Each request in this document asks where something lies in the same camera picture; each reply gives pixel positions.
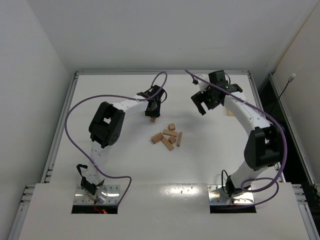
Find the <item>long wooden block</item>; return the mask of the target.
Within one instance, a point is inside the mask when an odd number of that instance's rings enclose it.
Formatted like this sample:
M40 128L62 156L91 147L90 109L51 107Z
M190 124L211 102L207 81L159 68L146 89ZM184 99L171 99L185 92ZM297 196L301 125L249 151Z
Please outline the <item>long wooden block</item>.
M155 123L155 122L156 122L156 119L157 119L156 117L151 117L151 118L150 118L150 122L151 122L151 123Z

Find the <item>amber transparent plastic bin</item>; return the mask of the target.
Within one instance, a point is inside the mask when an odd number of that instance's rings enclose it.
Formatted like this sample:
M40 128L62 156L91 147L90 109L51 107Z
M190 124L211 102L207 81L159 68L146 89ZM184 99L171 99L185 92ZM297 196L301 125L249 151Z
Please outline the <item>amber transparent plastic bin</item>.
M234 114L229 109L227 110L227 115L228 116L234 116Z

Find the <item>wooden block cube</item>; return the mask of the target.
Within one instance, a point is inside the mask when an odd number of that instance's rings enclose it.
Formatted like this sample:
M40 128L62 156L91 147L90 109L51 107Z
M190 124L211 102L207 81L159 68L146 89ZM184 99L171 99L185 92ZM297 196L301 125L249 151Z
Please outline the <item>wooden block cube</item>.
M170 123L170 124L168 125L168 129L169 129L170 131L175 131L175 130L176 130L175 124L174 124L174 123Z

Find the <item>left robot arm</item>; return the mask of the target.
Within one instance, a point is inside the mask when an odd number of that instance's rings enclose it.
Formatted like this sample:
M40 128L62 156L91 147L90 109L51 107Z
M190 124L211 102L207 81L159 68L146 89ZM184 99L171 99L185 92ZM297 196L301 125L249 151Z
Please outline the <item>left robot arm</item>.
M92 197L101 197L105 179L122 180L132 178L128 175L111 176L104 173L100 167L103 164L101 153L114 145L123 128L124 121L139 113L146 117L158 118L161 113L161 104L167 100L167 92L158 85L137 93L133 97L110 95L111 98L123 99L116 103L102 102L96 110L88 127L91 140L91 152L85 153L79 146L81 153L89 160L90 166L79 164L77 170L81 175L80 186Z

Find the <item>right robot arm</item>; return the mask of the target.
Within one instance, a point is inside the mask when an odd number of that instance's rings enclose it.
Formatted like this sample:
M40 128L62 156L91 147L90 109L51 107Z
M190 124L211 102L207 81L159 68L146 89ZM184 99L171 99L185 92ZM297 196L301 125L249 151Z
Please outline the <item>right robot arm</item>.
M240 167L227 177L225 193L231 197L249 189L259 175L277 163L281 164L277 175L264 187L252 190L258 193L277 183L287 161L288 145L282 126L268 113L248 102L243 89L226 79L223 70L209 74L195 75L190 73L192 83L199 91L191 97L201 115L219 105L233 113L244 128L248 140L244 148L244 161Z

